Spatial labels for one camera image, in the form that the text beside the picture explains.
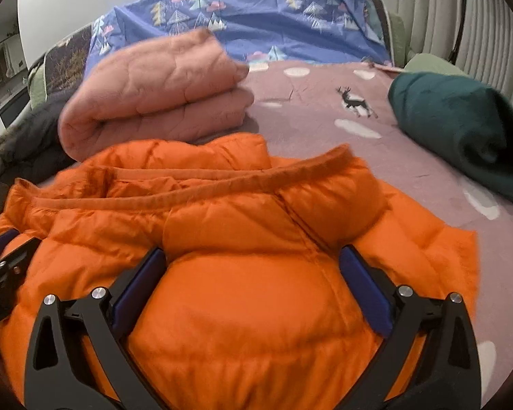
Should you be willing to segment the folded pink quilted garment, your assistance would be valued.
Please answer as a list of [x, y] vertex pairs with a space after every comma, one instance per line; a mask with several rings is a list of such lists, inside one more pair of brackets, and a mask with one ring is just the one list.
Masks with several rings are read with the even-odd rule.
[[237, 128], [254, 103], [248, 73], [204, 28], [133, 43], [103, 59], [65, 105], [62, 147], [81, 162], [123, 142], [193, 142]]

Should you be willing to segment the olive brown fleece garment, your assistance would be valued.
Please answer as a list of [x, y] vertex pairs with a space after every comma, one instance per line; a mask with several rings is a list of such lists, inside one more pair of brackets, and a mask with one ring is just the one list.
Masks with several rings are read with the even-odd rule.
[[17, 179], [39, 184], [75, 163], [58, 136], [59, 116], [74, 92], [51, 95], [0, 135], [0, 215]]

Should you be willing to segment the grey pleated curtain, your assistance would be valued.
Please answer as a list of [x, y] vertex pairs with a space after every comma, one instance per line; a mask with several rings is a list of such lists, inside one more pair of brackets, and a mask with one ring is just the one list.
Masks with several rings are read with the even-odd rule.
[[507, 0], [397, 0], [397, 64], [464, 73], [513, 103], [513, 11]]

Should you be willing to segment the black floor lamp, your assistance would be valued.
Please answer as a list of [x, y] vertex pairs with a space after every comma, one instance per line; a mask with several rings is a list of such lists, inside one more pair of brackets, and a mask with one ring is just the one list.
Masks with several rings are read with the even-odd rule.
[[458, 21], [458, 27], [457, 27], [457, 33], [454, 41], [454, 45], [452, 47], [452, 50], [449, 53], [448, 56], [448, 62], [452, 65], [456, 64], [460, 48], [461, 48], [461, 40], [463, 37], [463, 30], [465, 25], [465, 19], [466, 19], [466, 10], [467, 10], [467, 1], [468, 0], [460, 0], [460, 17]]

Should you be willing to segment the green pillow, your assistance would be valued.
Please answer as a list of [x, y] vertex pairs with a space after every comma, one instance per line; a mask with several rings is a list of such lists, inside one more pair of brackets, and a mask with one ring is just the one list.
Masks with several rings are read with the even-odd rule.
[[404, 69], [409, 72], [432, 72], [442, 75], [468, 77], [468, 74], [447, 60], [425, 53], [414, 55]]

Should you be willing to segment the dark floral pillow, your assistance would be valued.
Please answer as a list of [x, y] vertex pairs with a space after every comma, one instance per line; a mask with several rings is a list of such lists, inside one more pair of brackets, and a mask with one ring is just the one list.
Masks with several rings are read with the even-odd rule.
[[31, 107], [47, 101], [50, 95], [78, 87], [82, 81], [91, 41], [91, 25], [56, 43], [28, 72], [27, 91]]

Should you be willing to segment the blue tree print sheet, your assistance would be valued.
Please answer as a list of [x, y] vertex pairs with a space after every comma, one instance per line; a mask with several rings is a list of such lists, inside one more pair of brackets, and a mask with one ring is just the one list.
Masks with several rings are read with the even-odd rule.
[[138, 0], [93, 21], [85, 70], [133, 43], [198, 28], [247, 63], [391, 61], [370, 0]]

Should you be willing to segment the orange puffer jacket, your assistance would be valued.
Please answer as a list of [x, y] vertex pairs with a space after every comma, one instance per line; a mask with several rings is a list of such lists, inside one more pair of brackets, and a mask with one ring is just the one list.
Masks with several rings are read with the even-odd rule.
[[0, 354], [24, 394], [44, 297], [107, 287], [151, 249], [168, 269], [128, 349], [177, 409], [331, 409], [380, 345], [341, 275], [353, 244], [417, 294], [459, 292], [474, 309], [478, 246], [376, 179], [347, 145], [306, 160], [237, 133], [206, 145], [127, 142], [39, 188], [17, 180], [0, 235], [39, 238]]

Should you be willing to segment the folded dark green garment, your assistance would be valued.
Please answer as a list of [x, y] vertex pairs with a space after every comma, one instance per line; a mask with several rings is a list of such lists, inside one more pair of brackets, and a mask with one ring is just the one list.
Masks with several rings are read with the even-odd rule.
[[472, 78], [402, 73], [388, 100], [414, 142], [513, 203], [513, 106]]

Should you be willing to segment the green headboard cushion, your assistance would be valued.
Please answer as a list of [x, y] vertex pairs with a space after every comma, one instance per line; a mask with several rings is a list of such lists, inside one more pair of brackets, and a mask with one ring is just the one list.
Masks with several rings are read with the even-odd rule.
[[404, 68], [407, 64], [408, 37], [403, 19], [394, 12], [388, 13], [390, 56], [398, 68]]

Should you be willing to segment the mauve deer print bedsheet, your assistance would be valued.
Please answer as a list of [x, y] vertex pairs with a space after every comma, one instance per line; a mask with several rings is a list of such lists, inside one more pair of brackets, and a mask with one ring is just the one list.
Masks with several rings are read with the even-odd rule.
[[349, 144], [374, 175], [453, 227], [475, 231], [480, 284], [475, 335], [483, 397], [513, 371], [513, 205], [416, 145], [396, 126], [387, 100], [394, 75], [365, 63], [251, 65], [255, 95], [244, 130], [272, 154], [310, 158]]

